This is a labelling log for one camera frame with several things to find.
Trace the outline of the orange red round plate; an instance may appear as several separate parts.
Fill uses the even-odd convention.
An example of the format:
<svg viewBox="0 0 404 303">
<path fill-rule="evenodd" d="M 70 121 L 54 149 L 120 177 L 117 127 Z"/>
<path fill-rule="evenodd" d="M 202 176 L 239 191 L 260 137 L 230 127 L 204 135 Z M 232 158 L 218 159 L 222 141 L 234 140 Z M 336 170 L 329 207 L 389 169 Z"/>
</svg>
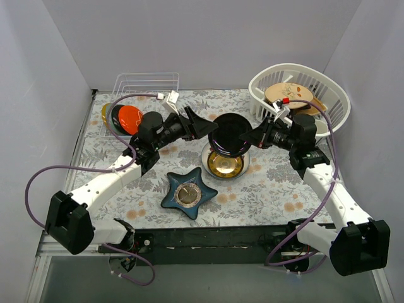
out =
<svg viewBox="0 0 404 303">
<path fill-rule="evenodd" d="M 132 105 L 123 105 L 118 112 L 118 121 L 121 128 L 129 135 L 138 132 L 138 127 L 142 121 L 143 113 L 139 108 Z"/>
</svg>

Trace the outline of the black glossy plate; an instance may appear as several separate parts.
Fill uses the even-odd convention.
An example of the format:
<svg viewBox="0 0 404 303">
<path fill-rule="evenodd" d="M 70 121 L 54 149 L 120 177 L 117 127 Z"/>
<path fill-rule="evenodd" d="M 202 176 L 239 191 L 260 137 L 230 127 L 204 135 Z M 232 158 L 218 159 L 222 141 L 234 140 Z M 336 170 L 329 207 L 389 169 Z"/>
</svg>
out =
<svg viewBox="0 0 404 303">
<path fill-rule="evenodd" d="M 208 135 L 214 152 L 225 158 L 240 157 L 247 153 L 251 145 L 240 139 L 240 135 L 250 131 L 250 122 L 240 114 L 226 113 L 214 121 L 218 128 Z"/>
</svg>

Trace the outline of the dark brown plate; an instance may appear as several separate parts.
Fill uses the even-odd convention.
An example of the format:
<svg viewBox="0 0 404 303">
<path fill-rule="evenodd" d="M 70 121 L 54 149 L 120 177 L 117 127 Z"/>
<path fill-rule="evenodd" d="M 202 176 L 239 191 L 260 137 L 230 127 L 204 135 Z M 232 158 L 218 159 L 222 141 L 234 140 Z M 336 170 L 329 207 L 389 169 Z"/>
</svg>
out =
<svg viewBox="0 0 404 303">
<path fill-rule="evenodd" d="M 111 114 L 110 114 L 110 118 L 112 121 L 112 130 L 120 135 L 124 135 L 126 134 L 125 130 L 123 129 L 123 127 L 121 126 L 121 123 L 119 121 L 119 111 L 120 109 L 123 107 L 123 105 L 115 105 L 112 110 L 111 110 Z"/>
</svg>

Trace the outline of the yellow patterned round plate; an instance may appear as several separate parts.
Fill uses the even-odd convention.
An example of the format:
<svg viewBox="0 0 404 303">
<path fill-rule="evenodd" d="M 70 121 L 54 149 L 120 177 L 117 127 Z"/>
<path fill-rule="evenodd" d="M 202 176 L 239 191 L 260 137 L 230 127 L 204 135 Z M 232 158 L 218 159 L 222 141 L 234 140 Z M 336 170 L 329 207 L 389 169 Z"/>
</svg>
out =
<svg viewBox="0 0 404 303">
<path fill-rule="evenodd" d="M 102 111 L 101 111 L 101 114 L 102 114 L 102 121 L 103 121 L 103 124 L 104 124 L 104 125 L 105 125 L 105 105 L 106 105 L 106 104 L 103 105 Z"/>
</svg>

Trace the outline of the blue floral green plate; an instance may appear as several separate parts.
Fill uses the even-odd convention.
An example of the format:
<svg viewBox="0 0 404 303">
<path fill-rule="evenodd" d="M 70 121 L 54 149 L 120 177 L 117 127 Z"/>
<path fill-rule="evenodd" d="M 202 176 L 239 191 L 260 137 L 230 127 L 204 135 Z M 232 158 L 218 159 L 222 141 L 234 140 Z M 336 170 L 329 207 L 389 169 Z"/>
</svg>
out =
<svg viewBox="0 0 404 303">
<path fill-rule="evenodd" d="M 105 105 L 105 126 L 107 126 L 112 132 L 115 132 L 114 124 L 110 115 L 111 103 Z"/>
</svg>

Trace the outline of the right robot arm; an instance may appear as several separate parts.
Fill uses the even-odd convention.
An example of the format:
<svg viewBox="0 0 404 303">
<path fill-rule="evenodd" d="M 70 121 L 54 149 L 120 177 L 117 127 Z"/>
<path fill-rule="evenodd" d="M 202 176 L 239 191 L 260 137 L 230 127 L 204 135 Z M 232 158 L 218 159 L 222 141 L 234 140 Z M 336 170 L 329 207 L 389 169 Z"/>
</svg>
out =
<svg viewBox="0 0 404 303">
<path fill-rule="evenodd" d="M 384 220 L 373 219 L 356 203 L 338 180 L 338 166 L 316 146 L 317 127 L 312 116 L 297 115 L 290 128 L 268 118 L 240 139 L 260 149 L 273 145 L 287 150 L 292 168 L 311 187 L 321 200 L 319 209 L 326 208 L 334 230 L 320 226 L 313 214 L 288 223 L 289 232 L 266 258 L 267 266 L 274 266 L 272 257 L 285 244 L 293 251 L 305 246 L 314 253 L 330 258 L 341 276 L 384 268 L 388 261 L 390 228 Z"/>
</svg>

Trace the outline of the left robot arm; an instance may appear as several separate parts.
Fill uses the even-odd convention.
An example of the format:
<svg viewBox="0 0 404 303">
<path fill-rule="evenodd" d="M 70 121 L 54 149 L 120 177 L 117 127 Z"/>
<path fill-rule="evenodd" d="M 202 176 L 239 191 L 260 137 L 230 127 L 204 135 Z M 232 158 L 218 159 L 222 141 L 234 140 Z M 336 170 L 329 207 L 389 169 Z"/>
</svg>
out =
<svg viewBox="0 0 404 303">
<path fill-rule="evenodd" d="M 96 226 L 90 213 L 97 211 L 130 182 L 147 173 L 159 160 L 159 149 L 178 139 L 204 138 L 218 125 L 198 116 L 190 107 L 186 115 L 158 112 L 143 115 L 129 147 L 90 182 L 70 193 L 58 191 L 50 200 L 45 231 L 72 255 L 95 242 Z"/>
</svg>

